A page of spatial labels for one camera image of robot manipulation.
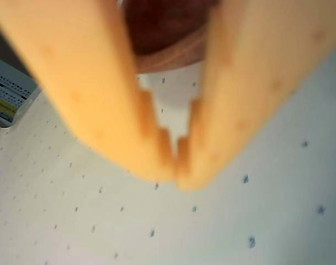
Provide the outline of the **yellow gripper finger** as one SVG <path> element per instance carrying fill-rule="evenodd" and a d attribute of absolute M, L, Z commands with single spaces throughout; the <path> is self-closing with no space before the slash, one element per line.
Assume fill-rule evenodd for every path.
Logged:
<path fill-rule="evenodd" d="M 0 31 L 79 140 L 136 177 L 173 180 L 115 1 L 0 1 Z"/>
<path fill-rule="evenodd" d="M 221 1 L 211 10 L 200 99 L 179 142 L 177 186 L 203 187 L 336 46 L 336 1 Z"/>

